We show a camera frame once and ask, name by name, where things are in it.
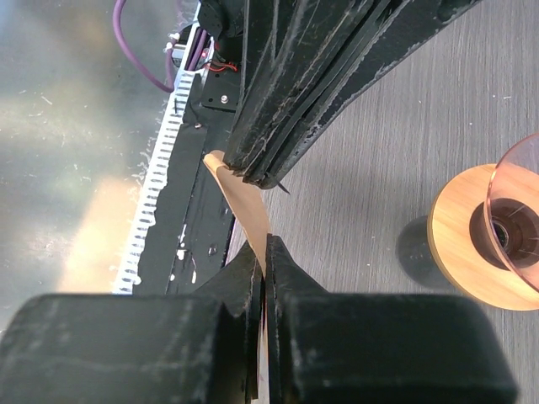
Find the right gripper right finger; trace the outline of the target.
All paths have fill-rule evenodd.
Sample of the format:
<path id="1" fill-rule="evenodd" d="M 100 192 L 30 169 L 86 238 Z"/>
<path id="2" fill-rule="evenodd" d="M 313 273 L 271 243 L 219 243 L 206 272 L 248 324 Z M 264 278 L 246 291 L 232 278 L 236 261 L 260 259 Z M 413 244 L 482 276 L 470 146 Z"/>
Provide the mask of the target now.
<path id="1" fill-rule="evenodd" d="M 326 291 L 283 240 L 266 247 L 273 403 L 514 403 L 481 308 L 456 295 Z"/>

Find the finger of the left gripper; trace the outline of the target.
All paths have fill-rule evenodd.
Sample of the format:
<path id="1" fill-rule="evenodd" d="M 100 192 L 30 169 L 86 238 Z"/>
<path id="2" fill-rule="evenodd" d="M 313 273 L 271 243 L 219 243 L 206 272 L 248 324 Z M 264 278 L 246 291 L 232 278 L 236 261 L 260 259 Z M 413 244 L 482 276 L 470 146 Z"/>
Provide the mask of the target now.
<path id="1" fill-rule="evenodd" d="M 375 1 L 346 40 L 277 145 L 252 169 L 252 183 L 271 189 L 344 109 L 426 41 L 474 7 L 475 1 Z"/>
<path id="2" fill-rule="evenodd" d="M 323 94 L 336 84 L 379 15 L 377 1 L 280 1 L 245 94 L 225 163 L 247 181 L 275 181 L 302 153 Z"/>

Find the pink glass dripper cone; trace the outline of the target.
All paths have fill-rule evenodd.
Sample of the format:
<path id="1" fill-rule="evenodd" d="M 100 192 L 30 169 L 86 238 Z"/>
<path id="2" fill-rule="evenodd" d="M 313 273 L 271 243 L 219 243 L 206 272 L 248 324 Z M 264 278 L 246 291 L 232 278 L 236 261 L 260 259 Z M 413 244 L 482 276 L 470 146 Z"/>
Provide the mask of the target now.
<path id="1" fill-rule="evenodd" d="M 497 260 L 538 289 L 538 134 L 514 144 L 494 166 L 483 207 Z"/>

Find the glass coffee carafe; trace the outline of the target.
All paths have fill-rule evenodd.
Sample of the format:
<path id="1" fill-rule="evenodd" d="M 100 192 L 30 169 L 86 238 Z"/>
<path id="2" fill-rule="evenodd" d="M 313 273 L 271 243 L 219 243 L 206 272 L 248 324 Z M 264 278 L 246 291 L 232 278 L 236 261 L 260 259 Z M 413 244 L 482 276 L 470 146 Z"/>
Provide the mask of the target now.
<path id="1" fill-rule="evenodd" d="M 396 254 L 403 272 L 416 284 L 430 290 L 454 290 L 435 263 L 427 237 L 426 215 L 410 221 L 400 232 Z"/>

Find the brown paper coffee filter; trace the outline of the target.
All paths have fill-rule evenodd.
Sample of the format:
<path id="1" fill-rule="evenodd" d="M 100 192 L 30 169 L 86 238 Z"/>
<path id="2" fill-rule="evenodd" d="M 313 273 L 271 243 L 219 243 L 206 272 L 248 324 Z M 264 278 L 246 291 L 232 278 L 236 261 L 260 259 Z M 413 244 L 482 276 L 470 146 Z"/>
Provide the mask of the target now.
<path id="1" fill-rule="evenodd" d="M 271 233 L 271 226 L 267 210 L 262 199 L 261 191 L 254 185 L 245 183 L 223 161 L 223 151 L 211 151 L 203 158 L 203 162 L 216 180 L 225 200 L 240 226 L 249 246 L 257 259 L 262 271 L 262 281 L 266 277 L 266 248 L 267 236 Z M 258 398 L 253 403 L 266 403 L 264 395 L 268 394 L 267 383 L 264 380 L 265 352 L 267 351 L 266 326 L 266 298 L 265 292 L 261 295 L 261 321 L 257 345 L 258 369 L 257 387 Z"/>

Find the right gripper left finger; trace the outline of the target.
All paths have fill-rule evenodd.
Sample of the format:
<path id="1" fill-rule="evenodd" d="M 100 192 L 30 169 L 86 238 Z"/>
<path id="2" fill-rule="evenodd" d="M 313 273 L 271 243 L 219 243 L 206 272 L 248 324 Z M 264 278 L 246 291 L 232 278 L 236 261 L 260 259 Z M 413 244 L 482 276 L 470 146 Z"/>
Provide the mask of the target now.
<path id="1" fill-rule="evenodd" d="M 1 339 L 4 403 L 249 403 L 263 279 L 252 248 L 182 295 L 46 294 Z"/>

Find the round wooden dripper stand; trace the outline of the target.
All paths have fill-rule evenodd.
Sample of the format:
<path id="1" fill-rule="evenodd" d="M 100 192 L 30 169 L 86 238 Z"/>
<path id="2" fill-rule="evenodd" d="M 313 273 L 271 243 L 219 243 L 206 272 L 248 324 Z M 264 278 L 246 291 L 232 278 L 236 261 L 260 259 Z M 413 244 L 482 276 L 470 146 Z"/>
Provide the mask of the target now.
<path id="1" fill-rule="evenodd" d="M 437 194 L 427 221 L 430 251 L 443 275 L 465 294 L 505 310 L 533 311 L 538 293 L 483 258 L 470 236 L 472 214 L 485 200 L 493 171 L 493 164 L 471 167 Z"/>

